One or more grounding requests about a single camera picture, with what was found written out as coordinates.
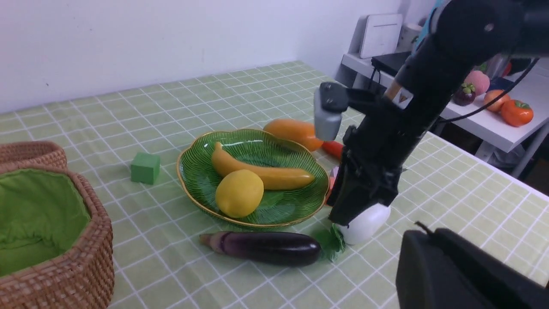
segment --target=gold plate rim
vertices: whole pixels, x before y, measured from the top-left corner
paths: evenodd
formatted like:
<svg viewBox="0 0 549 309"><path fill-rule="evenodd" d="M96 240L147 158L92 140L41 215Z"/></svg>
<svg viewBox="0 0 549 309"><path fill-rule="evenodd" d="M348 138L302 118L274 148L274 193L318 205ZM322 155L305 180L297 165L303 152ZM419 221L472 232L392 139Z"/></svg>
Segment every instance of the gold plate rim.
<svg viewBox="0 0 549 309"><path fill-rule="evenodd" d="M181 177L181 172L180 172L180 164L181 164L181 157L183 157L183 155L189 150L191 149L194 144L202 137L206 136L206 135L210 135L210 134L213 134L213 133L234 133L234 132L238 132L238 131L258 131L258 132L262 132L266 135L270 135L272 137L274 137L275 139L277 140L282 140L282 141L285 141L285 142L289 142L291 144L295 144L297 145L298 147L301 147L303 150L305 150L309 156L311 156L314 160L315 160L315 164L318 165L320 167L321 170L324 171L324 173L326 174L326 179L328 179L328 185L326 186L326 192L324 193L324 198L322 199L322 202L320 203L320 205L317 206L316 210L313 211L310 215L304 217L304 218L300 218L300 219L296 219L296 220L293 220L293 221L290 221L290 222L286 222L286 223L278 223L278 224L255 224L255 223L246 223L246 222L242 222L242 221L238 221L238 220L235 220L233 218L230 218L230 217L227 217L227 216L223 216L219 213L216 213L214 211L212 211L211 209L205 207L204 205L202 205L199 201L197 201L192 195L189 194L189 191L187 190L187 187L185 186L185 181L183 180L183 178ZM269 133L269 132L266 132L266 131L263 131L263 130L258 130L258 129L236 129L236 130L232 130L232 131L212 131L212 132L208 132L208 133L204 133L200 136L198 136L196 139L194 139L194 141L191 143L191 145L189 145L189 147L187 147L185 150L183 150L179 156L177 157L177 162L176 162L176 172L177 172L177 178L179 178L179 182L181 183L182 187L183 187L183 190L185 191L185 194L191 199L191 201L196 205L198 206L200 209L202 209L203 211L209 213L210 215L214 216L214 217L217 217L217 218L220 218L224 221L227 221L227 222L231 222L231 223L234 223L234 224L237 224L237 225L241 225L241 226L244 226L244 227L250 227L250 228L282 228L282 227L289 227L289 226L292 226L292 225L296 225L298 223L301 223L305 220L308 220L310 218L312 218L315 214L317 214L321 209L322 207L324 207L324 204L326 203L326 197L328 195L328 192L329 192L329 181L330 181L330 175L328 174L328 172L322 167L322 165L320 165L315 157L312 155L312 153L307 149L305 148L305 146L299 144L299 143L296 143L294 141L290 141L290 140L286 140L286 139L279 139L277 138L276 136L274 136L273 134Z"/></svg>

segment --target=banana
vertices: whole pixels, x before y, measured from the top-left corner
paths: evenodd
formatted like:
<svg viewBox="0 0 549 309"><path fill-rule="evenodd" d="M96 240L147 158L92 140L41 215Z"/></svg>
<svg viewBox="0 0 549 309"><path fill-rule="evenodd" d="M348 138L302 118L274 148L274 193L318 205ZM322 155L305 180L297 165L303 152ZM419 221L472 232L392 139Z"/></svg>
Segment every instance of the banana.
<svg viewBox="0 0 549 309"><path fill-rule="evenodd" d="M222 177L241 169L254 172L263 181L265 190L301 189L315 180L314 175L300 168L260 167L241 162L223 150L220 142L215 143L211 162Z"/></svg>

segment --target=green cube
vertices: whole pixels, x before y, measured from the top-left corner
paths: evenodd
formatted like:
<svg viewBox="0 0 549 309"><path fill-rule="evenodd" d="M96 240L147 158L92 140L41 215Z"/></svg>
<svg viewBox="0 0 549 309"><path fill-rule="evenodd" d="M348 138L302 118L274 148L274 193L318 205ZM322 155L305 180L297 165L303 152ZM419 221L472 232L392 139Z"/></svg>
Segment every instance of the green cube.
<svg viewBox="0 0 549 309"><path fill-rule="evenodd" d="M130 165L130 172L133 182L153 185L160 172L160 157L138 152Z"/></svg>

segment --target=green plate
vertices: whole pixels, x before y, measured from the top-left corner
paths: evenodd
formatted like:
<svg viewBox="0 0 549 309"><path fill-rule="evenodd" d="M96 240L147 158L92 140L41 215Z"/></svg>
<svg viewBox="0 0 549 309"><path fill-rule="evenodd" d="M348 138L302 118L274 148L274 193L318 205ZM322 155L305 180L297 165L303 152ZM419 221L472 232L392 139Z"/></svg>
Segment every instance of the green plate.
<svg viewBox="0 0 549 309"><path fill-rule="evenodd" d="M230 218L215 203L215 191L221 181L211 163L215 142L222 143L223 149L239 161L266 167L301 168L313 174L315 181L298 190L266 190L251 215ZM180 154L177 175L187 195L203 211L251 229L282 228L311 218L324 205L329 187L328 174L305 147L254 129L214 131L197 138Z"/></svg>

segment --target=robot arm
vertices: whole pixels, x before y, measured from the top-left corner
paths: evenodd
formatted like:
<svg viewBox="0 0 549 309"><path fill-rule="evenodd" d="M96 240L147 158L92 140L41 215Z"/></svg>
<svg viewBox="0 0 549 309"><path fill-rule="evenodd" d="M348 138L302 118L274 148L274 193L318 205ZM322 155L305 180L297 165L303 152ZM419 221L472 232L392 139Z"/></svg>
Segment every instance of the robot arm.
<svg viewBox="0 0 549 309"><path fill-rule="evenodd" d="M549 1L449 0L433 13L430 33L384 95L322 83L315 93L315 130L334 140L341 113L363 114L347 128L329 219L347 226L367 208L389 206L402 165L475 65L496 54L549 56ZM400 102L400 94L411 100Z"/></svg>

